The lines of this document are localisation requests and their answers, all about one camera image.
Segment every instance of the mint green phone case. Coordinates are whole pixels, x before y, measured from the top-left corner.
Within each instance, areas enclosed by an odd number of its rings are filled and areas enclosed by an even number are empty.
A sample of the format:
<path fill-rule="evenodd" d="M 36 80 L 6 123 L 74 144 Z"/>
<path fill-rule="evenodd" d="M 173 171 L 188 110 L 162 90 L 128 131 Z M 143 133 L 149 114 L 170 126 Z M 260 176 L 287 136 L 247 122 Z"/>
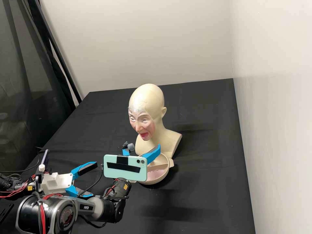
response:
<path fill-rule="evenodd" d="M 122 177 L 128 180 L 146 181 L 147 159 L 139 156 L 106 154 L 104 156 L 104 176 L 114 179 Z"/>

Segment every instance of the red lips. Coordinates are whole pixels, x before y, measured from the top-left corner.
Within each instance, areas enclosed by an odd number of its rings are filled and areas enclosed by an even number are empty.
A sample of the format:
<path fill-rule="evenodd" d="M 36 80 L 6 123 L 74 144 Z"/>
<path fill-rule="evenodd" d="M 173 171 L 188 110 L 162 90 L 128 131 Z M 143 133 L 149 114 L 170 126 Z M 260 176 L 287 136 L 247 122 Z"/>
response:
<path fill-rule="evenodd" d="M 148 136 L 148 134 L 149 134 L 149 133 L 141 133 L 140 136 L 141 136 L 142 138 L 145 138 L 145 137 Z"/>

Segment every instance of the black pole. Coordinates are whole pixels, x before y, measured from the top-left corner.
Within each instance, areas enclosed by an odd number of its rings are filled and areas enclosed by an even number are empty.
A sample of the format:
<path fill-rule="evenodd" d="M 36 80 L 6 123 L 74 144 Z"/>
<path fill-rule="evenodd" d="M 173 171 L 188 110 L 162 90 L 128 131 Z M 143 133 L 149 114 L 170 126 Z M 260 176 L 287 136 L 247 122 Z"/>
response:
<path fill-rule="evenodd" d="M 39 11 L 39 13 L 40 13 L 41 19 L 42 19 L 42 21 L 44 22 L 44 24 L 45 24 L 45 26 L 46 26 L 46 29 L 47 29 L 47 32 L 48 32 L 48 35 L 49 35 L 49 39 L 50 39 L 50 41 L 51 41 L 51 44 L 52 44 L 52 46 L 53 46 L 53 48 L 54 48 L 54 50 L 55 50 L 55 53 L 56 53 L 56 55 L 57 55 L 57 57 L 58 57 L 58 59 L 59 59 L 61 65 L 62 65 L 63 69 L 64 69 L 65 75 L 66 75 L 66 77 L 68 78 L 69 84 L 71 85 L 71 88 L 72 88 L 72 90 L 74 91 L 74 94 L 75 94 L 75 96 L 76 96 L 76 98 L 77 98 L 78 103 L 81 103 L 81 97 L 80 97 L 80 95 L 79 95 L 79 93 L 78 93 L 78 90 L 77 90 L 77 88 L 76 88 L 76 86 L 75 86 L 74 81 L 72 80 L 72 76 L 71 76 L 70 73 L 69 73 L 69 70 L 68 70 L 68 68 L 67 68 L 67 66 L 66 66 L 66 64 L 65 64 L 65 61 L 64 61 L 63 57 L 62 57 L 62 54 L 61 54 L 61 52 L 60 52 L 60 50 L 59 50 L 59 48 L 58 48 L 58 46 L 57 46 L 57 44 L 56 44 L 56 42 L 55 42 L 55 39 L 54 39 L 53 34 L 52 34 L 52 32 L 51 32 L 51 30 L 50 30 L 50 28 L 49 28 L 49 25 L 48 25 L 48 23 L 47 23 L 47 21 L 46 21 L 46 18 L 45 18 L 45 16 L 43 15 L 43 12 L 42 12 L 42 10 L 41 10 L 41 6 L 40 6 L 40 4 L 39 4 L 39 1 L 38 1 L 38 0 L 35 0 L 35 2 L 36 2 L 36 6 L 37 6 L 37 8 L 38 8 L 38 11 Z"/>

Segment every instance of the beige bowl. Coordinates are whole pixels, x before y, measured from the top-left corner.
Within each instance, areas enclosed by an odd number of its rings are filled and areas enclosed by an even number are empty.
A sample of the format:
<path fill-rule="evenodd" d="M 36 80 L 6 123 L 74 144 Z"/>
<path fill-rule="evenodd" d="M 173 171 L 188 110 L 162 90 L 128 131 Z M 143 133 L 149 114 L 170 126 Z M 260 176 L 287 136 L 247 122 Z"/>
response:
<path fill-rule="evenodd" d="M 147 166 L 147 180 L 139 181 L 139 183 L 145 185 L 156 184 L 166 177 L 169 168 L 173 166 L 173 160 L 167 158 L 163 153 L 160 153 L 160 155 Z"/>

